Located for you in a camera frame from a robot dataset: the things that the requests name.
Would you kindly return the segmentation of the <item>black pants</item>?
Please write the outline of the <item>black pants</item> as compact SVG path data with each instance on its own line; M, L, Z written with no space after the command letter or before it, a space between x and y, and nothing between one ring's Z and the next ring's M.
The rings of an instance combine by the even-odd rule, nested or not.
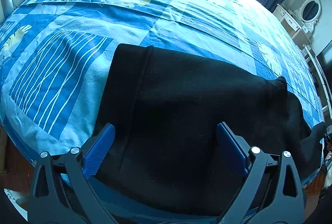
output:
M325 125L309 127L284 77L267 80L223 61L121 44L95 125L115 141L97 179L147 206L217 216L238 192L217 125L265 153L291 153L301 179L320 167Z

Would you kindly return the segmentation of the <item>white TV cabinet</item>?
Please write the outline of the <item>white TV cabinet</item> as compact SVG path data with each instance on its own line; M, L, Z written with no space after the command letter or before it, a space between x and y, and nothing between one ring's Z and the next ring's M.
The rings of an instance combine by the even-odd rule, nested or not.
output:
M318 85L316 89L322 106L322 113L325 118L331 121L331 89L328 84L325 72L310 45L303 44L304 58L310 67L310 72L315 77L314 80Z

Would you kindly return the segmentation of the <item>blue patterned bedspread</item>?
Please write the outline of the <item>blue patterned bedspread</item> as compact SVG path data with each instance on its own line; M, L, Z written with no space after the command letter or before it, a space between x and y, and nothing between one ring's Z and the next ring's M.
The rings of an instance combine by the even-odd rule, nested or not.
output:
M25 0L1 25L1 123L35 167L29 222L89 223L65 156L103 129L95 125L121 44L219 60L267 80L284 77L308 126L325 124L301 51L255 0ZM302 185L319 169L301 179L290 152L268 154L275 165L266 168L243 223L303 223ZM103 184L97 172L87 181L115 223L218 223L225 211L153 208Z

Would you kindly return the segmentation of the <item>white dressing table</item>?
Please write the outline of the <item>white dressing table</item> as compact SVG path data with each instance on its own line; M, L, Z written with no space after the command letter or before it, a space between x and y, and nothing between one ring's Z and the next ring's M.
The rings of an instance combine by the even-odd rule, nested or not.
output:
M291 10L286 10L283 4L277 4L273 14L300 49L311 44L312 33Z

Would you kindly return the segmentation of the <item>oval white-framed mirror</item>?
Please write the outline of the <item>oval white-framed mirror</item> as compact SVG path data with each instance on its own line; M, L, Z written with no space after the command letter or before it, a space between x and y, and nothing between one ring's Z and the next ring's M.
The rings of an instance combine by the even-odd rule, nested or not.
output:
M296 16L313 33L322 11L320 0L306 0L302 6L295 11Z

